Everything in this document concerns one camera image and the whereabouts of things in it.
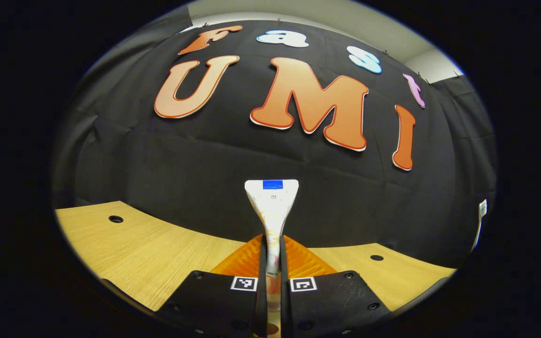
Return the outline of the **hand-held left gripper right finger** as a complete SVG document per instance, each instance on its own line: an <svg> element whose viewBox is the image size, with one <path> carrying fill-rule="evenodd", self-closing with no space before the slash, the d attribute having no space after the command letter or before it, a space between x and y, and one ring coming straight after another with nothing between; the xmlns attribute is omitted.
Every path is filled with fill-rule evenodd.
<svg viewBox="0 0 541 338"><path fill-rule="evenodd" d="M280 239L280 330L283 338L362 338L391 311L356 271L290 277Z"/></svg>

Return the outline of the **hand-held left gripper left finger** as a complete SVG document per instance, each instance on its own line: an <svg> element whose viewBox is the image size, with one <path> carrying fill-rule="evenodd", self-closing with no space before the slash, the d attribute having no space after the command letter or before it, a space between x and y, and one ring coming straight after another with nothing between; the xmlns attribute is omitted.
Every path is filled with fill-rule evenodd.
<svg viewBox="0 0 541 338"><path fill-rule="evenodd" d="M157 314L184 338L259 338L268 335L267 246L256 236L216 272L192 271Z"/></svg>

